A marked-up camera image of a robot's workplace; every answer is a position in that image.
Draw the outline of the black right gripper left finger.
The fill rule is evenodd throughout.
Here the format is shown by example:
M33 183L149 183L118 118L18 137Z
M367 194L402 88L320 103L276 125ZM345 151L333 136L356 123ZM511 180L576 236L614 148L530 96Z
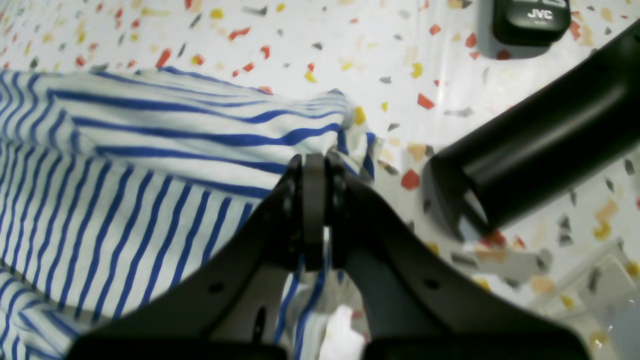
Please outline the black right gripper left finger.
M151 303L83 335L67 360L286 360L275 344L294 271L325 268L326 168L296 155L275 189L200 269Z

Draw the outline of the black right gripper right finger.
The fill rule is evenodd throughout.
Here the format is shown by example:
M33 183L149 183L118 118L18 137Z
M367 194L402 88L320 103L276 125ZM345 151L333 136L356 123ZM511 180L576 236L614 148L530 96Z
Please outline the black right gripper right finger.
M488 292L434 254L377 192L325 159L333 268L365 305L365 360L587 360L574 331Z

